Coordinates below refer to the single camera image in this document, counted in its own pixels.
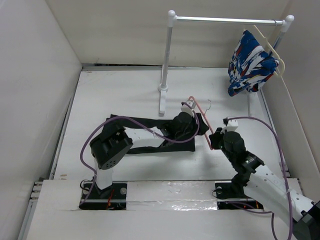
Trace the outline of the black trousers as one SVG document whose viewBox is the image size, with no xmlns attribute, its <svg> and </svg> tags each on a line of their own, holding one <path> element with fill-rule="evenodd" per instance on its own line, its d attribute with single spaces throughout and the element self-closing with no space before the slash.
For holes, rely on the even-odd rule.
<svg viewBox="0 0 320 240">
<path fill-rule="evenodd" d="M 209 130 L 200 113 L 194 114 L 199 131 L 203 136 Z M 103 126 L 99 138 L 114 151 L 127 148 L 128 155 L 194 152 L 195 137 L 185 141 L 175 141 L 164 136 L 162 125 L 172 119 L 151 119 L 111 115 Z"/>
</svg>

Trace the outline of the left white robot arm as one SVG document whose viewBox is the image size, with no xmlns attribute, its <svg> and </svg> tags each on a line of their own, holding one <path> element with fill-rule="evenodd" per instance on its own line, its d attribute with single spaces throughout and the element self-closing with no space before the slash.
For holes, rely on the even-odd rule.
<svg viewBox="0 0 320 240">
<path fill-rule="evenodd" d="M 95 194 L 103 199 L 111 194 L 112 168 L 125 155 L 194 152 L 195 136 L 202 136 L 208 129 L 200 113 L 180 112 L 173 119 L 112 114 L 89 143 L 97 168 Z"/>
</svg>

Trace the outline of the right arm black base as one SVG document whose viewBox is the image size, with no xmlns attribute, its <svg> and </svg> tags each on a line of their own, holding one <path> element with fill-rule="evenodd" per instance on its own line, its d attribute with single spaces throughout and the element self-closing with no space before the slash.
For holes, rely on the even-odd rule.
<svg viewBox="0 0 320 240">
<path fill-rule="evenodd" d="M 216 199 L 219 210 L 264 211 L 261 203 L 244 195 L 231 180 L 215 181 L 211 195 Z"/>
</svg>

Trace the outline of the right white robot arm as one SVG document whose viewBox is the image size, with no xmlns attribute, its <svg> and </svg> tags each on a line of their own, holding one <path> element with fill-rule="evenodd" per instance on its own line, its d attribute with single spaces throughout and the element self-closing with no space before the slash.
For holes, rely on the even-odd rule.
<svg viewBox="0 0 320 240">
<path fill-rule="evenodd" d="M 245 141 L 235 131 L 217 128 L 209 136 L 211 147 L 221 150 L 236 171 L 231 191 L 237 197 L 252 198 L 272 211 L 287 225 L 298 240 L 320 238 L 320 204 L 286 188 L 284 179 L 276 176 L 256 155 L 246 150 Z"/>
</svg>

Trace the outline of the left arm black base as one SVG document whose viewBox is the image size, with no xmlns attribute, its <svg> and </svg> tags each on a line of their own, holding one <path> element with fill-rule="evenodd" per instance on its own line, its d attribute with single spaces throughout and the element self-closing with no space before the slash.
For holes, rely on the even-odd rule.
<svg viewBox="0 0 320 240">
<path fill-rule="evenodd" d="M 114 181 L 110 187 L 103 190 L 99 190 L 95 185 L 89 193 L 91 185 L 92 182 L 87 179 L 80 183 L 82 192 L 79 208 L 81 210 L 126 210 L 127 182 Z"/>
</svg>

